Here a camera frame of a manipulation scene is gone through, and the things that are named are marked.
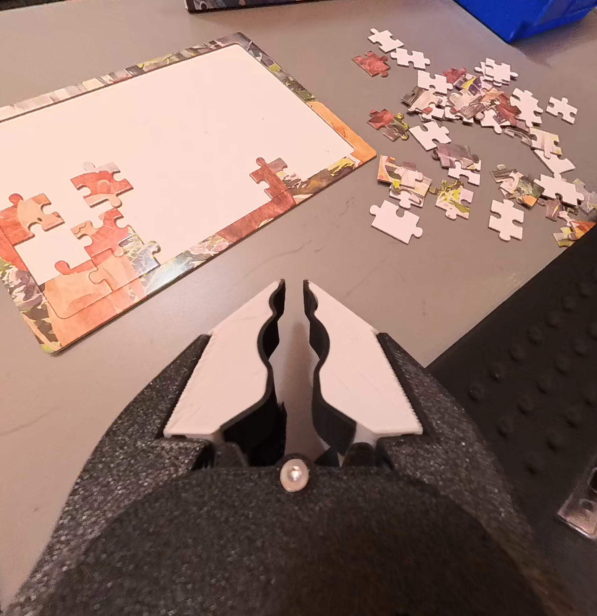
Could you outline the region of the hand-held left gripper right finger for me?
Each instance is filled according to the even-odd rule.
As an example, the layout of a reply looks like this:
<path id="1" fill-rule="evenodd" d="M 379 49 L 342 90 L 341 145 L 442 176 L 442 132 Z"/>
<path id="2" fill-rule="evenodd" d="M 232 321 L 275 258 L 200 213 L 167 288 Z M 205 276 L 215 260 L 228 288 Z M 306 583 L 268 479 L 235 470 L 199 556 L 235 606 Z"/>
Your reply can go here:
<path id="1" fill-rule="evenodd" d="M 325 447 L 318 463 L 370 460 L 382 439 L 422 437 L 420 405 L 405 389 L 379 332 L 309 280 L 303 281 L 303 305 L 317 357 L 311 417 Z"/>

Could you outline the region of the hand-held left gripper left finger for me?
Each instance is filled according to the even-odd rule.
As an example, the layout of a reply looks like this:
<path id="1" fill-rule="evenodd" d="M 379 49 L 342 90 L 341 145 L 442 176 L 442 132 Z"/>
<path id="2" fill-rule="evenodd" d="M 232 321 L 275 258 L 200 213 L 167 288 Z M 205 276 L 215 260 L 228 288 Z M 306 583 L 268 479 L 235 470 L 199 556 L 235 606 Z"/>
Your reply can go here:
<path id="1" fill-rule="evenodd" d="M 250 466 L 272 466 L 284 456 L 286 410 L 270 359 L 285 298 L 280 279 L 210 330 L 163 428 L 165 438 L 234 443 Z"/>

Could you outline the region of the red and white puzzle piece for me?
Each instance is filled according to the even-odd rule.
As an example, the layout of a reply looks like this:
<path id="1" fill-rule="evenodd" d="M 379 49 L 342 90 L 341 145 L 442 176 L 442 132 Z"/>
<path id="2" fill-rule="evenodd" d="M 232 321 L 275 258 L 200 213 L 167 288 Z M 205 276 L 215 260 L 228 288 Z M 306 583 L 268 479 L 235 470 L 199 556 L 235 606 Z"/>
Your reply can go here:
<path id="1" fill-rule="evenodd" d="M 83 199 L 90 208 L 104 202 L 112 208 L 119 208 L 122 205 L 120 196 L 133 190 L 132 184 L 127 179 L 116 178 L 120 170 L 114 163 L 96 166 L 91 162 L 85 162 L 84 169 L 85 173 L 72 177 L 70 182 L 77 190 L 88 190 Z"/>

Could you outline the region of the cardboard puzzle frame tray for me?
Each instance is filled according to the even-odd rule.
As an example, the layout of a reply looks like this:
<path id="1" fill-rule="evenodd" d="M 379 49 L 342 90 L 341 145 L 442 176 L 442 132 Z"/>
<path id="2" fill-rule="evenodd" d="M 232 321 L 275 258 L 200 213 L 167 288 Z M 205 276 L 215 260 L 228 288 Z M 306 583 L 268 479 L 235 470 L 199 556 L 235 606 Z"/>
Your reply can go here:
<path id="1" fill-rule="evenodd" d="M 0 108 L 0 211 L 44 193 L 64 224 L 0 241 L 0 281 L 41 349 L 55 354 L 373 160 L 375 150 L 241 33 Z M 282 158 L 301 178 L 270 200 L 249 174 Z M 119 227 L 156 241 L 160 267 L 67 319 L 44 283 L 90 259 L 71 228 L 99 215 L 70 179 L 114 163 L 133 190 Z"/>

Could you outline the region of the pile of puzzle pieces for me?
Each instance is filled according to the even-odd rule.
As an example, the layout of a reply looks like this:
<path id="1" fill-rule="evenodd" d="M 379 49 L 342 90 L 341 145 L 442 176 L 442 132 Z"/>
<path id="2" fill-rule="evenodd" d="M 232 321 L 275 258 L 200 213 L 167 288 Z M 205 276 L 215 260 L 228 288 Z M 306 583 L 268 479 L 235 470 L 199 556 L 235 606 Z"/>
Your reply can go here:
<path id="1" fill-rule="evenodd" d="M 368 50 L 352 61 L 371 77 L 387 77 L 391 64 L 413 69 L 417 83 L 401 97 L 401 104 L 420 120 L 410 127 L 404 113 L 382 109 L 370 112 L 368 124 L 392 142 L 413 138 L 447 173 L 437 185 L 413 161 L 380 155 L 377 181 L 389 189 L 389 199 L 371 206 L 372 228 L 404 244 L 420 238 L 423 229 L 416 209 L 428 194 L 446 219 L 469 219 L 482 161 L 469 146 L 453 142 L 446 122 L 477 124 L 497 135 L 516 137 L 548 171 L 536 179 L 506 165 L 491 171 L 502 198 L 492 201 L 487 228 L 500 240 L 520 241 L 525 212 L 536 206 L 544 209 L 548 220 L 563 223 L 553 233 L 560 248 L 570 247 L 597 225 L 597 192 L 567 177 L 575 165 L 564 158 L 559 135 L 541 128 L 544 112 L 574 124 L 578 109 L 566 97 L 551 97 L 544 110 L 530 90 L 506 90 L 519 76 L 509 64 L 486 58 L 474 73 L 452 67 L 432 74 L 427 70 L 430 59 L 419 50 L 407 50 L 390 31 L 372 28 L 368 40 L 383 54 Z"/>

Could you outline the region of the grey desk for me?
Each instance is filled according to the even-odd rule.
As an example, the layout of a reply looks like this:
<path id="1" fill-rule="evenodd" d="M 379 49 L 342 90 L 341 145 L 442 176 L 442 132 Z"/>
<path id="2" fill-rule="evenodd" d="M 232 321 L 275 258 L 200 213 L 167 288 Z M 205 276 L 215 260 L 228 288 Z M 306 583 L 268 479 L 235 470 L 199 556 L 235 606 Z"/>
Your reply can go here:
<path id="1" fill-rule="evenodd" d="M 140 61 L 242 32 L 378 153 L 444 176 L 414 139 L 390 142 L 370 110 L 402 109 L 414 71 L 371 78 L 352 61 L 371 28 L 420 50 L 434 73 L 510 64 L 541 104 L 567 97 L 572 126 L 545 114 L 572 178 L 597 191 L 597 9 L 509 46 L 454 1 L 325 1 L 189 14 L 182 1 L 72 1 L 0 12 L 0 107 Z M 277 278 L 286 281 L 272 356 L 288 412 L 287 447 L 317 457 L 302 281 L 314 281 L 428 365 L 553 258 L 553 225 L 530 212 L 521 242 L 487 229 L 488 214 L 443 220 L 429 205 L 407 246 L 371 228 L 388 196 L 377 161 L 274 221 L 117 320 L 49 356 L 0 281 L 0 606 L 27 578 L 98 440 L 133 397 L 198 335 Z"/>

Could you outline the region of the dark leafy puzzle piece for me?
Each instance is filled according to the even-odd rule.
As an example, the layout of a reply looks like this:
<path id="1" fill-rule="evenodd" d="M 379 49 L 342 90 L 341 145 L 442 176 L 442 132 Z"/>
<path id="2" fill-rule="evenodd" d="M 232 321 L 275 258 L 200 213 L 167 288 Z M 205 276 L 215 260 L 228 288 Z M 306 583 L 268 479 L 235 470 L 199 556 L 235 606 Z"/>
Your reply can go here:
<path id="1" fill-rule="evenodd" d="M 157 259 L 161 247 L 156 241 L 144 243 L 139 236 L 131 235 L 121 242 L 121 247 L 131 264 L 134 279 L 148 275 L 161 265 Z"/>

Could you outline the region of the black dimpled chair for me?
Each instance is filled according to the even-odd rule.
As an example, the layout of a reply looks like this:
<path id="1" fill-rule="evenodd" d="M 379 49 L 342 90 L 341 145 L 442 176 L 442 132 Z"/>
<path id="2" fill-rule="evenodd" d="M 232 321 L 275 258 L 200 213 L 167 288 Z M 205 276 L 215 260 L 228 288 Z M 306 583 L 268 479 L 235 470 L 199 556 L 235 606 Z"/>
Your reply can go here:
<path id="1" fill-rule="evenodd" d="M 597 615 L 597 540 L 558 517 L 597 455 L 597 225 L 428 371 L 472 417 L 581 615 Z"/>

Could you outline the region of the orange corner puzzle piece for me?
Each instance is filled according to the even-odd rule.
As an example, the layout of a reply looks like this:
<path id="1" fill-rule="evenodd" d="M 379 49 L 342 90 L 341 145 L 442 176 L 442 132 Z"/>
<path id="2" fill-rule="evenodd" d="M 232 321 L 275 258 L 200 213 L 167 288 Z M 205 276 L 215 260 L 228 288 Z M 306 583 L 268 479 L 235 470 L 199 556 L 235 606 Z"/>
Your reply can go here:
<path id="1" fill-rule="evenodd" d="M 105 281 L 95 283 L 90 274 L 97 273 L 92 259 L 75 267 L 56 261 L 57 276 L 44 283 L 43 294 L 49 306 L 61 319 L 67 319 L 110 293 Z"/>

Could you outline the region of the red curl-print puzzle piece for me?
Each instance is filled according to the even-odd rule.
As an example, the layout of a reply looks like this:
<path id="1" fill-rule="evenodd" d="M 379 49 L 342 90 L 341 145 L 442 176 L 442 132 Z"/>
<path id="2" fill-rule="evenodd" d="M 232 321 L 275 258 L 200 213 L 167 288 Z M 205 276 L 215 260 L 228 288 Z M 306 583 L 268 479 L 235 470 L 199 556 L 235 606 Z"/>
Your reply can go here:
<path id="1" fill-rule="evenodd" d="M 118 226 L 117 220 L 124 217 L 119 208 L 112 207 L 98 217 L 102 221 L 100 227 L 94 227 L 92 221 L 87 220 L 71 228 L 76 238 L 90 238 L 90 244 L 85 246 L 85 250 L 95 265 L 110 256 L 122 256 L 124 248 L 120 243 L 133 234 L 130 225 Z"/>

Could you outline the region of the brown puzzle piece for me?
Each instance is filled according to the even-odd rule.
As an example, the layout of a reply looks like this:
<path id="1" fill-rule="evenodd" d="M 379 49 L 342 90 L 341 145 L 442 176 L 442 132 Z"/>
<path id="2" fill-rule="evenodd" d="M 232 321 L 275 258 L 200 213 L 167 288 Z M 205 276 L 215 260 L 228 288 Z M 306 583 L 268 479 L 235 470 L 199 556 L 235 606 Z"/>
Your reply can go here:
<path id="1" fill-rule="evenodd" d="M 262 182 L 266 184 L 264 191 L 270 200 L 284 192 L 296 189 L 302 181 L 297 174 L 286 172 L 287 164 L 282 158 L 276 158 L 267 163 L 264 158 L 258 157 L 256 164 L 258 168 L 249 176 L 257 184 Z"/>

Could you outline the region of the orange and tan puzzle piece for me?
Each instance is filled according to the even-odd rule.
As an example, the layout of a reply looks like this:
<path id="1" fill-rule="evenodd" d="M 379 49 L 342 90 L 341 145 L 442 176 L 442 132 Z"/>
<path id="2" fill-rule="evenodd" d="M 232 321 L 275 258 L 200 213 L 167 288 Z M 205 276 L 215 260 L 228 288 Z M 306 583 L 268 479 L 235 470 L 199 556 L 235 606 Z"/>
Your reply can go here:
<path id="1" fill-rule="evenodd" d="M 0 241 L 15 246 L 34 237 L 31 228 L 39 225 L 44 232 L 64 224 L 64 219 L 57 213 L 45 212 L 51 205 L 44 193 L 25 198 L 18 193 L 8 197 L 10 206 L 0 211 Z"/>

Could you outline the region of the printed puzzle box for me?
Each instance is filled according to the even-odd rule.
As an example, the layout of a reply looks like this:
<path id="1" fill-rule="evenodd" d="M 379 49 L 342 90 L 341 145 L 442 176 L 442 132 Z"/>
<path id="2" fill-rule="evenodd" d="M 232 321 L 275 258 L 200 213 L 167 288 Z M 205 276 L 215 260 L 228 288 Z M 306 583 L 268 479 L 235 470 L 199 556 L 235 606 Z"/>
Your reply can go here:
<path id="1" fill-rule="evenodd" d="M 458 4 L 464 7 L 473 4 L 473 1 L 183 1 L 188 13 L 247 13 L 256 10 L 281 12 L 281 7 L 298 11 L 304 7 L 304 12 L 315 12 L 316 7 L 322 8 L 329 14 L 346 15 L 358 13 L 359 15 L 375 12 L 377 15 L 389 11 L 393 13 L 401 9 L 409 9 L 410 13 L 434 10 L 439 6 Z"/>

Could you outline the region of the blue plastic bin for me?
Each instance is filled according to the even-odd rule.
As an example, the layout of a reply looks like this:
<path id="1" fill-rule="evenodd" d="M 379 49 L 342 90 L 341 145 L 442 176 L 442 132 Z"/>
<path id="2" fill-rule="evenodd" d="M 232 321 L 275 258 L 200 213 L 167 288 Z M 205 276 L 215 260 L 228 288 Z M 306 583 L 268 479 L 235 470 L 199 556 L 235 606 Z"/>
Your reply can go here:
<path id="1" fill-rule="evenodd" d="M 508 43 L 584 19 L 597 1 L 457 1 L 482 25 Z"/>

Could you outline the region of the clear plastic bracket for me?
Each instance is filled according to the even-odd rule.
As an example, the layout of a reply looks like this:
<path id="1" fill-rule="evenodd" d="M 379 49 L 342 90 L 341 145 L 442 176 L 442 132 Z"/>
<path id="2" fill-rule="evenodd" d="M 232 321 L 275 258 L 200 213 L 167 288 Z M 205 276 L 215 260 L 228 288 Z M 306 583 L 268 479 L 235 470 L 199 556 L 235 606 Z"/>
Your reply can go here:
<path id="1" fill-rule="evenodd" d="M 597 540 L 597 455 L 580 475 L 557 515 L 584 537 Z"/>

